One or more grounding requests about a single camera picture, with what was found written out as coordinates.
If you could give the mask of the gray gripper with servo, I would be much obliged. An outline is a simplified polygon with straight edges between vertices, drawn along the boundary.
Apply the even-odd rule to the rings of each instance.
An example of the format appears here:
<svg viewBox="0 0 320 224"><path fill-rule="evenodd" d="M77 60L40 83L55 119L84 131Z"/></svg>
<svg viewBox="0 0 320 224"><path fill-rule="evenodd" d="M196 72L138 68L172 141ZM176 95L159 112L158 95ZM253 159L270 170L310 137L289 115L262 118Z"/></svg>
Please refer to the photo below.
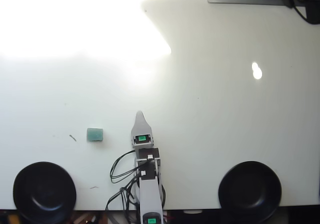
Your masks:
<svg viewBox="0 0 320 224"><path fill-rule="evenodd" d="M142 111L138 111L131 130L131 144L134 149L150 148L154 145L152 128L147 123Z"/></svg>

